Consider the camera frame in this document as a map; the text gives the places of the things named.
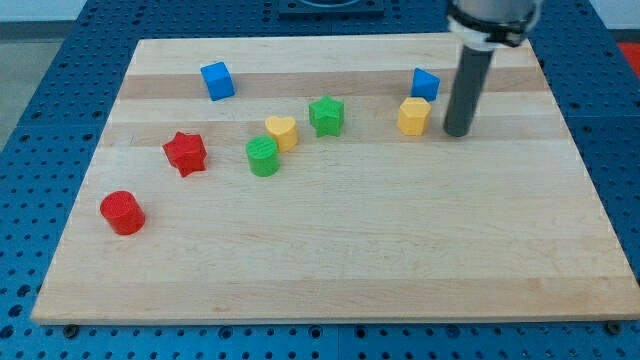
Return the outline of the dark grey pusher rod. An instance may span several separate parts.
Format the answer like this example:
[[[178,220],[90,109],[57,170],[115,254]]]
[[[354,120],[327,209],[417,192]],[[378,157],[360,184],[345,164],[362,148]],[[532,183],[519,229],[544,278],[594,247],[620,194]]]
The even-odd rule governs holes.
[[[493,50],[462,48],[443,122],[443,129],[448,135],[464,137],[469,133],[493,54]]]

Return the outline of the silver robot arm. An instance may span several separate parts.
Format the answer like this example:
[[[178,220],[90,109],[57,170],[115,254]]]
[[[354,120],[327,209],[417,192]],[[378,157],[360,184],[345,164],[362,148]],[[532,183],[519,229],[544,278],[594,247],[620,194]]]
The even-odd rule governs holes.
[[[462,40],[444,131],[463,137],[470,131],[494,51],[518,47],[539,21],[542,0],[450,0],[449,29]]]

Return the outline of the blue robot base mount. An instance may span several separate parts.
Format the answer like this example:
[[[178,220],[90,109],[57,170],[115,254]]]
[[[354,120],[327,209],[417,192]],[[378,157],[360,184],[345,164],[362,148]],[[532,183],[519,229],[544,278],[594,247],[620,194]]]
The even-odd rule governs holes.
[[[383,15],[384,0],[274,0],[280,17]]]

